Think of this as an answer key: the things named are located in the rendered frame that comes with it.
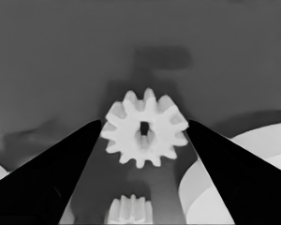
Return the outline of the large thick white disc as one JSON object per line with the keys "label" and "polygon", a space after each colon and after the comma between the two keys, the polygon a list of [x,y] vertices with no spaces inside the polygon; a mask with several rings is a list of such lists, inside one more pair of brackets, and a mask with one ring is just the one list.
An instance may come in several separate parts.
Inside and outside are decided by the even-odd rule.
{"label": "large thick white disc", "polygon": [[190,225],[281,225],[281,124],[231,139],[202,125],[187,131],[197,160],[182,188]]}

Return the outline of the white toothed gear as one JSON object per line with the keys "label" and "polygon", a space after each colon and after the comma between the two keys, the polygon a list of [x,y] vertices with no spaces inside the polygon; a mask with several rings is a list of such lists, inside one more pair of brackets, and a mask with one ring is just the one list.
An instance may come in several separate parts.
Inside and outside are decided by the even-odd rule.
{"label": "white toothed gear", "polygon": [[161,158],[176,159],[175,146],[186,146],[186,119],[172,99],[165,95],[156,99],[151,88],[138,99],[128,91],[122,101],[112,104],[100,137],[108,141],[106,151],[119,153],[119,163],[134,159],[137,169],[147,161],[161,166]]}
{"label": "white toothed gear", "polygon": [[122,195],[114,199],[106,219],[107,224],[115,225],[147,225],[153,224],[153,207],[144,197],[137,198],[134,194],[130,197]]}

